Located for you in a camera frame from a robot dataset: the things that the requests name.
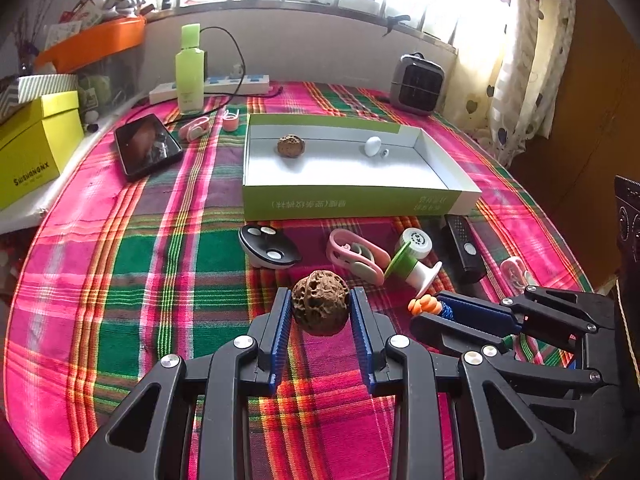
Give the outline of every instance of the pink toy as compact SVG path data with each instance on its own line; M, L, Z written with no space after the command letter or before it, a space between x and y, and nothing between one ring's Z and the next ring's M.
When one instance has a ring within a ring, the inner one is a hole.
M500 272L516 293L522 293L527 285L538 284L519 256L504 260L500 264Z
M332 264L349 269L373 285L385 282L384 269L391 261L386 251L347 229L331 231L326 257Z
M225 110L225 114L222 116L222 129L226 132L234 132L240 125L240 110L231 112Z
M190 123L185 124L178 131L178 137L187 142L197 139L204 134L209 133L209 118L199 117L194 119Z

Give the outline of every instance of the lime green lotion bottle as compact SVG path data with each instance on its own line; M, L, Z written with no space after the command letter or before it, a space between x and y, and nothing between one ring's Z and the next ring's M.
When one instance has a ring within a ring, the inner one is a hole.
M175 88L181 114L196 114L204 106L204 50L200 24L182 26L182 50L175 55Z

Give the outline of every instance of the walnut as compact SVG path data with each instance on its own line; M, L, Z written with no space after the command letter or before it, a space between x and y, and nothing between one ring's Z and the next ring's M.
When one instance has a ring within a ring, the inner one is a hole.
M278 139L278 153L288 158L296 158L305 153L305 141L296 135L286 135Z
M302 278L291 296L293 317L311 335L334 335L347 323L349 288L330 270L315 270Z

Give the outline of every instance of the phone screen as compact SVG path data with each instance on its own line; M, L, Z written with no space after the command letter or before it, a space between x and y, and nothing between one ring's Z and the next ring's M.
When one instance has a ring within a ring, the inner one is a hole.
M182 151L164 124L153 114L124 124L116 129L115 135L127 175L146 174L153 166Z

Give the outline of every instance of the orange shelf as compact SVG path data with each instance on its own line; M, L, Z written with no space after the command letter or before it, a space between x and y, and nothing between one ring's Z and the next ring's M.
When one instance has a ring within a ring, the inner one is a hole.
M34 66L51 62L59 74L75 72L103 57L116 54L145 40L146 19L121 18L88 28L41 52Z

